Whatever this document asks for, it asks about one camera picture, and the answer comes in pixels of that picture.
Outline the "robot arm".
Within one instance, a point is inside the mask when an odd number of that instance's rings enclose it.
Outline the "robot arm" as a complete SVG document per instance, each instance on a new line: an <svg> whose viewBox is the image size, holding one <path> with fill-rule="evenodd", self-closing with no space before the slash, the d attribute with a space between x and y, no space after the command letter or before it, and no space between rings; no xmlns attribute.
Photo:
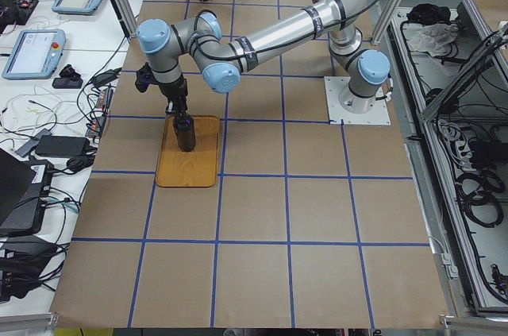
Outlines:
<svg viewBox="0 0 508 336"><path fill-rule="evenodd" d="M365 114L391 69L382 52L363 45L363 35L354 25L368 8L368 0L312 0L295 15L228 44L221 44L218 19L208 11L174 25L161 19L146 20L138 26L137 39L148 61L137 71L135 86L141 93L157 86L174 111L184 117L187 82L180 56L190 55L210 89L224 94L240 82L242 73L329 34L330 54L350 76L339 103L348 112Z"/></svg>

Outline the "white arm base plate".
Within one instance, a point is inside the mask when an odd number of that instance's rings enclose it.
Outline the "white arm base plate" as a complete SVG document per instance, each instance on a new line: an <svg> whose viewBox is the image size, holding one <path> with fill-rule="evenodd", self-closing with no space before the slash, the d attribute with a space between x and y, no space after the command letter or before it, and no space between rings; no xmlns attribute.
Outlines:
<svg viewBox="0 0 508 336"><path fill-rule="evenodd" d="M360 98L349 88L349 77L326 76L325 95L329 123L351 126L389 126L387 103L377 100L382 96L381 89L375 97Z"/></svg>

